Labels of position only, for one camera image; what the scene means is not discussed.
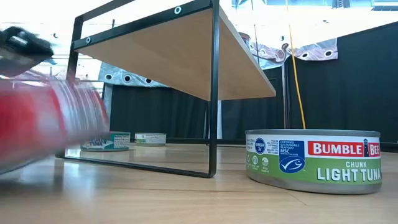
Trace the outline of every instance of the black curtain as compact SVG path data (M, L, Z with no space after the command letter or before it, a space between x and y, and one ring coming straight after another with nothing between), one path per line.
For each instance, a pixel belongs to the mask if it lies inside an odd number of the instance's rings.
M398 23L339 37L338 60L296 60L307 128L381 132L398 140ZM302 128L291 58L292 128Z
M111 130L203 138L207 102L173 88L113 86Z
M277 96L221 102L223 139L245 139L245 130L284 128L282 69L264 70Z

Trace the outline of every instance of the bumble bee tuna can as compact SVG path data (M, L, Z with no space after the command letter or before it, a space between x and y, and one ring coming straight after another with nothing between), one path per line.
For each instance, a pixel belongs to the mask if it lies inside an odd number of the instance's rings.
M370 194L382 184L380 133L270 129L246 131L246 170L291 190Z

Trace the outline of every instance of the blurred red can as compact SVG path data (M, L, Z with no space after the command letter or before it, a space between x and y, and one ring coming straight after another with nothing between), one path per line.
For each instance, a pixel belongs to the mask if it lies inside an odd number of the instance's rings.
M0 82L0 174L71 144L109 132L89 83Z

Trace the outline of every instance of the black metal frame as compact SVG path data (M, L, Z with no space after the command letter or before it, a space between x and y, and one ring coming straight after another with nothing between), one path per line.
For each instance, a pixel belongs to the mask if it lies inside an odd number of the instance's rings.
M81 39L81 30L83 23L89 19L100 16L106 12L112 11L118 7L121 7L127 3L133 2L134 0L113 0L107 4L97 7L94 10L86 12L75 19L73 27L72 43L70 47L70 57L68 62L67 80L74 81L76 75L78 52L76 50L87 47L92 44L97 44L105 40L113 39L121 35L125 35L137 30L145 29L150 26L154 26L163 22L170 21L172 19L181 18L196 12L200 12L206 9L213 9L212 19L212 42L211 42L211 90L210 90L210 101L208 104L207 119L206 119L206 130L209 128L210 135L206 139L175 139L179 142L192 143L192 144L208 144L209 145L209 167L208 172L195 172L190 170L171 169L166 167L147 166L141 164L133 164L126 162L116 161L102 161L98 159L85 159L79 157L65 157L65 150L60 151L56 156L62 159L73 159L85 162L94 162L99 164L106 164L112 166L122 166L133 169L142 169L156 172L165 172L169 174L188 175L193 177L204 177L210 178L216 174L217 165L217 143L220 139L217 139L217 112L218 112L218 62L219 62L219 42L220 42L220 0L195 0L184 5L181 5L180 13L174 13L173 9L168 9L151 16L133 21L119 27L100 32L90 37ZM236 144L236 141L223 141L222 144Z

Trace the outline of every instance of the can label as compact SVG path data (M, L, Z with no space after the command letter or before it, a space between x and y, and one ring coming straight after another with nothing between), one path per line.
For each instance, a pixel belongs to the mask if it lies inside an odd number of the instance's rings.
M379 138L248 134L246 169L306 182L378 184Z
M83 150L128 150L130 148L130 133L111 133L106 137L92 139L80 147Z
M138 144L166 144L165 134L139 134L136 133L136 143Z

